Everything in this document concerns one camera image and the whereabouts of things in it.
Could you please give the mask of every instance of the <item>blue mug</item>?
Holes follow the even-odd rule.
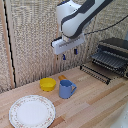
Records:
[[[68,99],[75,92],[76,88],[76,85],[70,80],[61,80],[59,87],[59,96],[63,99]]]

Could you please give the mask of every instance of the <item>wooden table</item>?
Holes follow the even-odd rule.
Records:
[[[65,75],[77,85],[69,99],[61,99],[59,75]],[[0,95],[0,128],[13,128],[9,122],[9,109],[21,97],[40,95],[51,100],[56,118],[49,128],[109,128],[128,101],[128,80],[114,79],[109,85],[80,71],[79,67],[51,76],[57,82],[55,89],[44,92],[39,81],[13,89]]]

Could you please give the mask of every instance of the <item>yellow bowl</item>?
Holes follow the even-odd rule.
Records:
[[[40,80],[40,87],[43,91],[52,91],[55,88],[56,81],[52,78],[43,78]]]

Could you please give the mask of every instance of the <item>mug handle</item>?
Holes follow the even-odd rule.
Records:
[[[76,85],[74,84],[74,83],[72,83],[72,86],[73,87],[75,87],[74,89],[73,89],[73,91],[71,92],[71,95],[75,92],[75,90],[77,89],[77,87],[76,87]]]

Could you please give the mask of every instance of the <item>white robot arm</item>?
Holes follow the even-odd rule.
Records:
[[[57,22],[62,38],[52,42],[54,53],[60,54],[85,41],[83,30],[92,18],[113,0],[86,0],[83,5],[66,0],[57,5]]]

